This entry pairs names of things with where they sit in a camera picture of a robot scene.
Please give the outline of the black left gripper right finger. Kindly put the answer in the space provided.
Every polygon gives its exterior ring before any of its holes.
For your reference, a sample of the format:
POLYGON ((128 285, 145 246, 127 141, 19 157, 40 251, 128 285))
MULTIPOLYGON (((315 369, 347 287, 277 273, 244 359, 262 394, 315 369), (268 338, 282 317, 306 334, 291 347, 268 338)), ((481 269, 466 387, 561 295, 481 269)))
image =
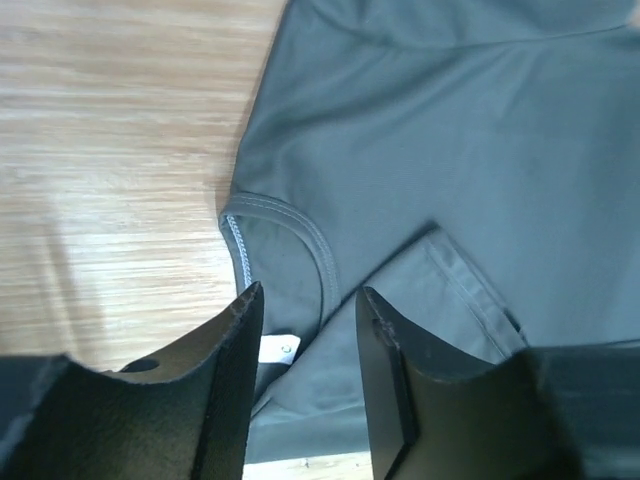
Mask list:
POLYGON ((639 350, 527 348, 475 358, 372 288, 356 303, 377 479, 635 479, 639 350))

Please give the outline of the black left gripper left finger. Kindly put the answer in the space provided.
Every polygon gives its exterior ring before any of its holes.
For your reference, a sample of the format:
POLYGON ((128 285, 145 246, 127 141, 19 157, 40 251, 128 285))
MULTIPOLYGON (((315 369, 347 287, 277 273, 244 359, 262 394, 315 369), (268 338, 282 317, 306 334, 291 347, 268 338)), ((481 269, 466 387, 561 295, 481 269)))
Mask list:
POLYGON ((1 360, 5 479, 238 479, 254 396, 264 294, 119 371, 65 354, 1 360))

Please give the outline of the grey t shirt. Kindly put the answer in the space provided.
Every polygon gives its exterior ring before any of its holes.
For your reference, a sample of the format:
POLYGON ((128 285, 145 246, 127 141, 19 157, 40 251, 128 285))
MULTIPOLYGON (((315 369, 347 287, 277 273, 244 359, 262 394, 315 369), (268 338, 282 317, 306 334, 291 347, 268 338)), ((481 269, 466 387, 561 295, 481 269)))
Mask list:
POLYGON ((496 363, 639 337, 635 1, 291 1, 219 217, 246 460, 369 447, 357 291, 496 363))

